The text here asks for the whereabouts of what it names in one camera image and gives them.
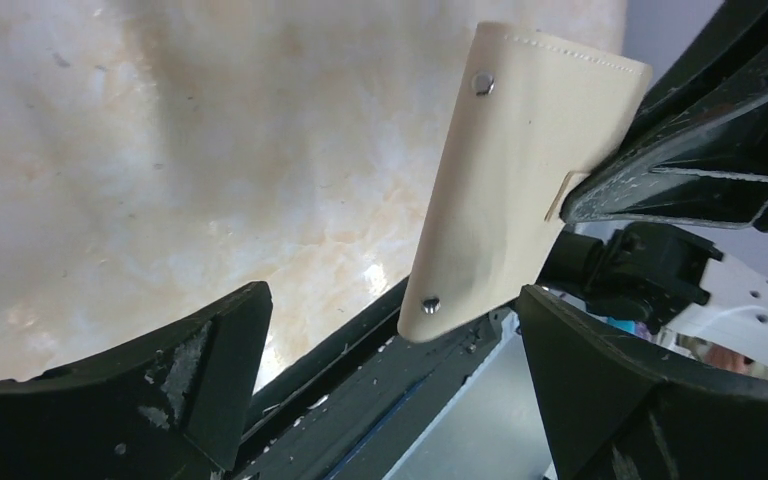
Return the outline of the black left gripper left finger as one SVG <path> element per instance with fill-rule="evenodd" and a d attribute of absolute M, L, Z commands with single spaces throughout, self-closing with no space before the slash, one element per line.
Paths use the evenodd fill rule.
<path fill-rule="evenodd" d="M 273 310 L 249 283 L 122 345 L 0 381 L 0 479 L 219 479 L 233 469 Z"/>

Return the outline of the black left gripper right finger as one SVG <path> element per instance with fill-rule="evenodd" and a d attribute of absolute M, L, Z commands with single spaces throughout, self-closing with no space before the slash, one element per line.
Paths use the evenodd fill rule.
<path fill-rule="evenodd" d="M 562 479 L 768 479 L 768 381 L 606 325 L 536 286 L 516 302 Z"/>

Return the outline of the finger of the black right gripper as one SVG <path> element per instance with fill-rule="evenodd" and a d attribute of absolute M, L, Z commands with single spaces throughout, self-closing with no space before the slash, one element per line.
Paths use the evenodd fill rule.
<path fill-rule="evenodd" d="M 768 1 L 720 6 L 561 216 L 768 232 Z"/>

